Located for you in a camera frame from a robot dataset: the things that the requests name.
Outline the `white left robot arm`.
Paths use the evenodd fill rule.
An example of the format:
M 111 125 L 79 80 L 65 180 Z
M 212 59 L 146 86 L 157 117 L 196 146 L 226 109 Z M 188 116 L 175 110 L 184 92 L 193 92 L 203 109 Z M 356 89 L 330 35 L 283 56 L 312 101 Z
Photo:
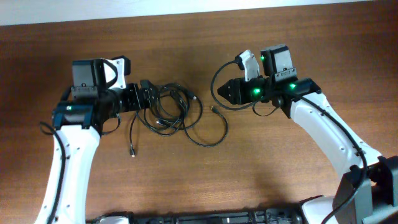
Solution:
M 148 80 L 126 83 L 131 61 L 125 56 L 72 63 L 73 83 L 52 111 L 53 159 L 36 223 L 85 223 L 91 165 L 104 123 L 121 113 L 150 108 L 157 97 Z

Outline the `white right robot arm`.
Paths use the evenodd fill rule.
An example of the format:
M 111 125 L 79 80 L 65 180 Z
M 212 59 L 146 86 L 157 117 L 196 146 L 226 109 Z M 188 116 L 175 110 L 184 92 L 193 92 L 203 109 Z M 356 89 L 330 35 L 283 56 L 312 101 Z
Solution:
M 234 59 L 241 78 L 212 88 L 213 99 L 231 111 L 272 103 L 315 141 L 340 177 L 336 194 L 316 196 L 295 208 L 266 212 L 267 220 L 289 223 L 396 223 L 397 157 L 384 157 L 335 112 L 310 78 L 299 79 L 284 44 L 256 57 L 250 50 Z

